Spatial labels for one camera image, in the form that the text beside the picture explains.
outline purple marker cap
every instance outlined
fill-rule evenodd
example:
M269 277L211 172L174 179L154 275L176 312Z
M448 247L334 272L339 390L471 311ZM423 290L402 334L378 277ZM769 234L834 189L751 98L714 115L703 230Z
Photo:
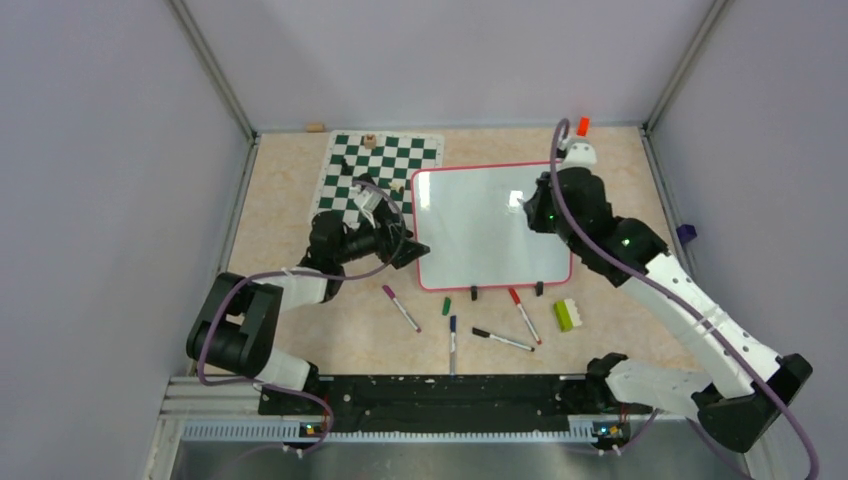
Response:
M388 285L383 285L383 291L386 292L386 295L388 295L389 298L392 298L392 299L395 298L395 292L393 292L392 289L389 288Z

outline gray wall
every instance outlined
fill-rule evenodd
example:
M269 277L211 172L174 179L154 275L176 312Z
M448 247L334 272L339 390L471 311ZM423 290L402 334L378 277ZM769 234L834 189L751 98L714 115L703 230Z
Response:
M0 478L138 478L245 141L163 1L2 2L0 65Z
M736 2L656 135L699 230L699 280L745 328L813 364L794 411L823 478L842 475L848 427L845 25L842 0ZM783 457L791 478L806 471L798 445Z
M711 0L188 0L255 128L644 120Z

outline chessboard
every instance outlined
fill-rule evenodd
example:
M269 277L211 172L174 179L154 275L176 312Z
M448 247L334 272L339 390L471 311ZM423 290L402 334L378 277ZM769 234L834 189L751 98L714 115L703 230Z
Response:
M363 137L373 133L377 146L365 147ZM333 210L342 213L350 227L359 226L360 216L353 202L354 178L368 173L377 185L398 202L407 228L412 229L412 192L410 180L419 169L442 166L444 137L422 133L362 132L336 130L330 133L324 165L312 198L309 221L317 213Z

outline tabletop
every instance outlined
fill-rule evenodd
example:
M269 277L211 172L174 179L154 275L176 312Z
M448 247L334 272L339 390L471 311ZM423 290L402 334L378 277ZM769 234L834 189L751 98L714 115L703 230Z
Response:
M544 161L551 129L418 130L444 135L444 166ZM239 221L229 270L246 275L297 265L308 245L309 208L329 133L264 134ZM605 182L616 215L636 217L670 243L639 131L595 127L588 139L598 155L593 172ZM574 258L563 285L519 294L543 344L534 353L471 334L478 327L531 345L533 339L505 289L430 293L418 284L414 264L375 277L345 282L330 302L284 312L275 346L317 365L325 374L447 374L450 331L442 316L446 296L457 315L458 374L579 373L609 352L658 366L699 369L647 310ZM345 265L364 273L379 260ZM381 289L390 285L422 332L415 333ZM554 302L574 299L583 325L562 333Z

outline dark blue object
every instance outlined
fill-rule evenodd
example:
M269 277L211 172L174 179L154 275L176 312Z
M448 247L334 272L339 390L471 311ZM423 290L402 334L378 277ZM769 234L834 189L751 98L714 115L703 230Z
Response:
M680 239L680 245L686 245L697 237L698 232L695 230L694 225L684 223L683 225L677 227L677 238Z

